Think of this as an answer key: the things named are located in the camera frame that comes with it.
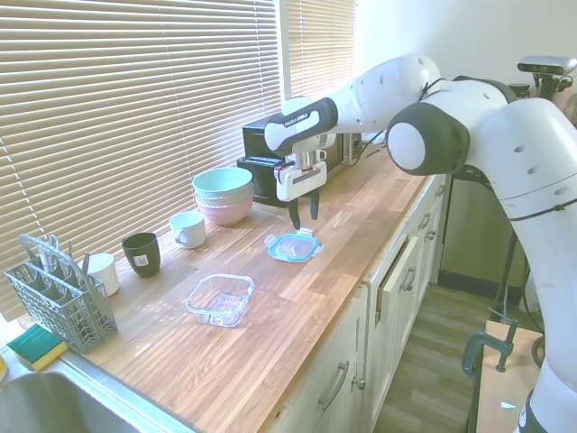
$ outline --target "yellow sponge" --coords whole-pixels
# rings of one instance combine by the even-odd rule
[[[40,371],[68,349],[58,336],[39,325],[32,326],[7,345],[36,371]]]

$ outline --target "kitchen counter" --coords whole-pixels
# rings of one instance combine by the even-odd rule
[[[424,182],[386,152],[344,168],[323,187],[317,221],[308,203],[300,209],[323,246],[307,263],[268,256],[267,235],[295,230],[286,209],[259,204],[235,226],[207,222],[195,250],[161,236],[158,275],[140,279],[117,264],[119,334],[88,359],[202,431],[265,431]],[[198,323],[185,307],[198,281],[218,272],[255,282],[236,328]]]

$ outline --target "glass food container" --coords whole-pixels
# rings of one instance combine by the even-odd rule
[[[202,323],[235,327],[254,290],[254,281],[241,275],[216,273],[203,278],[188,295],[187,309]]]

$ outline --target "stainless steel sink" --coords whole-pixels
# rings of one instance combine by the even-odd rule
[[[68,351],[34,373],[5,347],[9,366],[0,382],[1,433],[195,433],[175,416]]]

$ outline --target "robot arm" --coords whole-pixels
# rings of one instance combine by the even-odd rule
[[[407,55],[387,61],[356,78],[328,97],[286,101],[264,128],[267,146],[286,163],[277,167],[277,196],[288,202],[299,228],[297,199],[311,193],[311,217],[318,211],[318,189],[326,183],[326,164],[318,150],[334,142],[335,134],[386,129],[389,120],[416,102],[427,85],[439,79],[439,70],[427,57]]]
[[[302,156],[327,143],[323,134],[384,129],[391,159],[407,173],[456,173],[465,164],[483,171],[535,275],[547,334],[516,432],[577,431],[577,131],[545,99],[517,101],[498,82],[439,77],[430,59],[407,55],[273,116],[267,145],[300,155],[289,157],[298,163],[287,176],[279,171],[278,186],[294,199],[325,183],[324,163]]]

